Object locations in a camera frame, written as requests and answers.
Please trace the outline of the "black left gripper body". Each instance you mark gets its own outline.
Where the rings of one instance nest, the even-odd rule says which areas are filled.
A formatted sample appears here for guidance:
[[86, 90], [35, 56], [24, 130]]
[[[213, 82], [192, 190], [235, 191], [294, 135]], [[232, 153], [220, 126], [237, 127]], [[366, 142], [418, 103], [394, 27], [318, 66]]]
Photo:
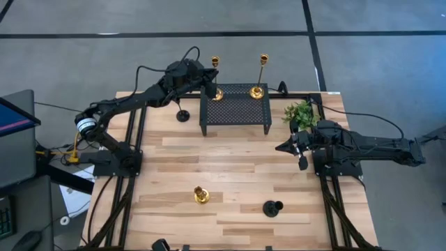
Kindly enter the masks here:
[[169, 91], [193, 91], [209, 83], [208, 73], [200, 61], [175, 61], [164, 72], [164, 87]]

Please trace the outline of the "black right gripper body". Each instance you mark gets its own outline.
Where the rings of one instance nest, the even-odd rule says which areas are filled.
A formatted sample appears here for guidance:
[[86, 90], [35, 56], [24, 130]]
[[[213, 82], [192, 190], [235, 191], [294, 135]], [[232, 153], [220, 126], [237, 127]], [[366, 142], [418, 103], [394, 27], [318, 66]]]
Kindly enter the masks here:
[[334, 121], [322, 120], [313, 127], [312, 133], [300, 131], [297, 133], [297, 149], [299, 150], [299, 168], [306, 170], [308, 167], [304, 151], [325, 148], [333, 145], [337, 140], [337, 124]]

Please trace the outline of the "tall gold candlestick holder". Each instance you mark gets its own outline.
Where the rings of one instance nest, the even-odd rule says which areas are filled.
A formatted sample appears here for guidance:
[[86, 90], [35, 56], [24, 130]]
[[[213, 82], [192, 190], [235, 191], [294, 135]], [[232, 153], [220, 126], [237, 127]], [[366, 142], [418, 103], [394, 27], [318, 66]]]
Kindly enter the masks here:
[[264, 97], [264, 93], [265, 91], [263, 90], [263, 88], [260, 86], [261, 83], [261, 79], [262, 79], [262, 75], [263, 75], [263, 69], [265, 67], [265, 65], [267, 64], [267, 62], [269, 61], [269, 55], [268, 54], [261, 54], [260, 55], [260, 71], [259, 71], [259, 78], [258, 78], [258, 82], [255, 86], [253, 86], [250, 90], [249, 90], [249, 94], [250, 96], [255, 99], [261, 99], [262, 97]]
[[[211, 63], [213, 65], [214, 68], [217, 68], [220, 62], [220, 58], [218, 56], [212, 56], [211, 57]], [[220, 88], [217, 88], [216, 90], [216, 95], [213, 98], [214, 101], [220, 101], [221, 99], [223, 99], [224, 93]]]

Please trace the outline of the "black candlestick holder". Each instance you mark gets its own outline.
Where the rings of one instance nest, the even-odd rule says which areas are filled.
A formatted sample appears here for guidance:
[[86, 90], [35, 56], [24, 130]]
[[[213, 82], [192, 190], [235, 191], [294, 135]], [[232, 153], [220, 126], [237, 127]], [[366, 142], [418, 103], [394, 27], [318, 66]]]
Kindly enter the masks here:
[[176, 101], [176, 104], [178, 105], [179, 108], [179, 111], [176, 114], [177, 120], [182, 123], [188, 121], [190, 119], [190, 113], [181, 107], [179, 100]]
[[283, 209], [284, 204], [281, 201], [266, 201], [263, 204], [263, 213], [269, 218], [274, 218]]

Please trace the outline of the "short gold candlestick holder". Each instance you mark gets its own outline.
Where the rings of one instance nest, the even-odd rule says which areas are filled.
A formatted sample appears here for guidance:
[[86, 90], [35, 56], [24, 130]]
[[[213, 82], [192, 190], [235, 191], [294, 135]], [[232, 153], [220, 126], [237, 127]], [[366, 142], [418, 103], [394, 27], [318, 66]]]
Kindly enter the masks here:
[[206, 204], [210, 200], [210, 194], [206, 189], [197, 186], [194, 189], [194, 200], [198, 204]]

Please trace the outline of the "green plant in white pot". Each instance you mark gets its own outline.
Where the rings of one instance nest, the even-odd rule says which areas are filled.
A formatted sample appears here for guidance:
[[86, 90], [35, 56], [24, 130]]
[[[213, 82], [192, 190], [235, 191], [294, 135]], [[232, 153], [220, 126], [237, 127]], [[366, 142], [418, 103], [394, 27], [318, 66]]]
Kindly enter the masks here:
[[313, 130], [320, 119], [318, 114], [313, 113], [312, 104], [306, 100], [295, 102], [284, 108], [284, 115], [282, 121], [289, 125], [291, 134]]

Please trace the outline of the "black perforated metal rack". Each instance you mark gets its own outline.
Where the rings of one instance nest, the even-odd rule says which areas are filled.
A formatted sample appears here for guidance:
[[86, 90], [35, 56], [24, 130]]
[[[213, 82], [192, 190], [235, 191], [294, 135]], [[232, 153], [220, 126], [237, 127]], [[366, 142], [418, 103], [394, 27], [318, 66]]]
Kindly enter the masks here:
[[268, 85], [260, 84], [265, 94], [260, 99], [251, 97], [249, 91], [256, 84], [218, 84], [222, 91], [221, 100], [209, 98], [204, 89], [200, 94], [199, 125], [203, 136], [207, 126], [263, 125], [264, 134], [272, 125]]

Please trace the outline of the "grey furniture leg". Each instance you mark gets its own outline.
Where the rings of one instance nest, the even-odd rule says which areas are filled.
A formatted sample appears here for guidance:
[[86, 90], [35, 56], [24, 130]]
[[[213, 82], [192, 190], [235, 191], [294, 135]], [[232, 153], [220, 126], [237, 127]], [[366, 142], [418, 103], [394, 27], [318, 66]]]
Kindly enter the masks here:
[[426, 144], [431, 141], [445, 141], [446, 142], [446, 125], [437, 128], [425, 135], [417, 138], [419, 144]]

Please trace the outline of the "black stand beam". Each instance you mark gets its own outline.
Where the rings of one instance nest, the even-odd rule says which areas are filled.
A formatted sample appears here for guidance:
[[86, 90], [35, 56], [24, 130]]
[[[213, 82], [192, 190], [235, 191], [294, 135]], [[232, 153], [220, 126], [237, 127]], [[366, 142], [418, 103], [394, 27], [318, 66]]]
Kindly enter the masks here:
[[59, 185], [91, 195], [94, 183], [80, 176], [63, 171], [51, 164], [54, 155], [49, 151], [36, 151], [36, 176], [49, 176]]

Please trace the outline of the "small black object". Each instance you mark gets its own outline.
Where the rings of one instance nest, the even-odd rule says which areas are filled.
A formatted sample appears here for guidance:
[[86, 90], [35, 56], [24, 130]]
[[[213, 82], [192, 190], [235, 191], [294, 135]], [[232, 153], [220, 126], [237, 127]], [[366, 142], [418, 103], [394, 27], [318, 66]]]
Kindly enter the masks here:
[[170, 251], [169, 244], [164, 238], [156, 240], [152, 244], [152, 251]]

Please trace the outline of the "white paper sheets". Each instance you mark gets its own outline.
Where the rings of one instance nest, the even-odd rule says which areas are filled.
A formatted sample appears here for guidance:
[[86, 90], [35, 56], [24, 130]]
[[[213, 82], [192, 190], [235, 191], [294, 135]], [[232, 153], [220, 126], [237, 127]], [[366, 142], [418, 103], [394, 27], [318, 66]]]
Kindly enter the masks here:
[[[91, 165], [86, 169], [75, 172], [74, 175], [85, 178], [86, 180], [92, 181], [94, 183], [95, 178], [93, 177], [93, 170], [94, 166]], [[64, 185], [60, 185], [59, 188], [70, 218], [74, 218], [80, 213], [83, 213], [84, 211], [87, 211], [89, 209], [91, 200], [90, 194], [73, 190], [72, 188], [66, 187]]]

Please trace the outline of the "monitor with blue screen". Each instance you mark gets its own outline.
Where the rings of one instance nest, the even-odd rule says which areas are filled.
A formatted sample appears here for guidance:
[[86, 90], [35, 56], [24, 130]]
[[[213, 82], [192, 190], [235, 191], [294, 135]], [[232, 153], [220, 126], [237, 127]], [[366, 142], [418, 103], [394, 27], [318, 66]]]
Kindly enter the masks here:
[[0, 98], [0, 137], [39, 126], [41, 121], [4, 98]]

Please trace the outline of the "grey side table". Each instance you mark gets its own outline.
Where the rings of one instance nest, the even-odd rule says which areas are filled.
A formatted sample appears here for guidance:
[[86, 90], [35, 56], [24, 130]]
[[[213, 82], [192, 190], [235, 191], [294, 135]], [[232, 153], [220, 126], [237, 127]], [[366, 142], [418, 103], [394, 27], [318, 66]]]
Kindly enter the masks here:
[[9, 196], [15, 233], [0, 240], [0, 251], [13, 246], [30, 231], [41, 240], [33, 251], [54, 251], [51, 182], [36, 177], [35, 130], [0, 138], [0, 193]]

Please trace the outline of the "black computer mouse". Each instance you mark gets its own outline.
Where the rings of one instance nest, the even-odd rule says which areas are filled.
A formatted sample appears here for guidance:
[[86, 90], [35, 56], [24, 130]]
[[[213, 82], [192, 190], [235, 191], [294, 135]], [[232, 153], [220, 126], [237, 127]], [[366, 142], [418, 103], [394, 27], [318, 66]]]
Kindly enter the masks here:
[[36, 251], [42, 243], [42, 239], [41, 231], [28, 231], [14, 244], [11, 251]]

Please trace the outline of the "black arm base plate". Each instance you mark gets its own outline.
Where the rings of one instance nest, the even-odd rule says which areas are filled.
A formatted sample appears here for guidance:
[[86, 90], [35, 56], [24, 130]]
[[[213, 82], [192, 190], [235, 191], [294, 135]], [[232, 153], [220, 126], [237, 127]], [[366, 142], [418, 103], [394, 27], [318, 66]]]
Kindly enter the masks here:
[[110, 151], [98, 151], [91, 162], [95, 165], [94, 176], [138, 176], [141, 169], [142, 152], [119, 159]]
[[347, 160], [342, 164], [331, 160], [326, 156], [325, 150], [316, 150], [312, 153], [314, 171], [317, 176], [324, 173], [326, 176], [354, 176], [363, 175], [361, 164]]

